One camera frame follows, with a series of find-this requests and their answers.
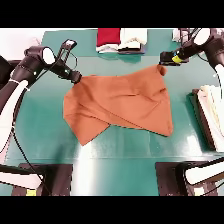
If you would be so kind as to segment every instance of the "table surface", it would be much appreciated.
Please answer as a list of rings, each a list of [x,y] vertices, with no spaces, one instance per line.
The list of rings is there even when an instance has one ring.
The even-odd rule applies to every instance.
[[[172,30],[150,29],[144,56],[100,55],[95,51],[96,34],[97,30],[48,31],[42,45],[57,54],[66,39],[76,40],[72,52],[83,76],[132,73],[158,64],[160,52],[178,46],[171,41]],[[73,57],[68,65],[75,65]],[[187,96],[201,85],[218,85],[213,74],[208,63],[197,57],[180,67],[168,67],[164,80],[171,98],[172,136],[111,126],[82,147],[63,119],[63,97],[72,84],[47,72],[24,96],[17,138],[31,163],[74,164],[71,195],[158,195],[155,162],[213,160],[223,155],[209,150]],[[18,166],[22,162],[11,139],[5,164]],[[11,186],[0,184],[0,195],[11,191]]]

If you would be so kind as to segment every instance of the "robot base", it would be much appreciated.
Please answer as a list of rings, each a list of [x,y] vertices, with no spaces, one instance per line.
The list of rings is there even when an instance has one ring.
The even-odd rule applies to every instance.
[[[215,183],[203,183],[190,185],[184,178],[184,167],[186,165],[201,165],[207,161],[191,162],[157,162],[156,176],[160,196],[194,196],[195,189],[203,188],[204,193],[214,189]],[[218,196],[217,190],[206,196]]]
[[[70,196],[72,180],[72,164],[32,164],[36,171],[44,175],[45,185],[52,196]],[[21,163],[20,168],[30,169],[29,164]],[[12,196],[26,196],[27,189],[14,186]],[[36,196],[48,196],[48,191],[41,184]]]

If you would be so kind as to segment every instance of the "rust-colored fabric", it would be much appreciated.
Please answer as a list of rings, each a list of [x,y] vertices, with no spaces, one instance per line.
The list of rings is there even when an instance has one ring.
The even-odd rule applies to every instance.
[[[64,97],[64,119],[81,145],[110,124],[170,136],[170,98],[162,78],[166,71],[154,65],[123,76],[82,77]]]

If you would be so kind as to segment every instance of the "orange cloth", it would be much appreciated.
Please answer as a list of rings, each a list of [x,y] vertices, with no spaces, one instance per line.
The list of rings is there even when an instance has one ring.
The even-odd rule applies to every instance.
[[[154,65],[123,76],[82,77],[64,97],[64,119],[81,145],[110,124],[170,136],[170,98],[162,78],[166,71]]]

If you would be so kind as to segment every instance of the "yellow sticker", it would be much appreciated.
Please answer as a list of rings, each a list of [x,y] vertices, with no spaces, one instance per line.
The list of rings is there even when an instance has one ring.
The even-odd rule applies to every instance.
[[[204,194],[204,188],[203,187],[199,187],[199,188],[194,188],[194,195],[195,196],[200,196],[202,194]]]
[[[27,189],[26,196],[37,196],[37,191]]]
[[[176,55],[172,58],[172,60],[175,62],[175,63],[181,63],[182,60]]]

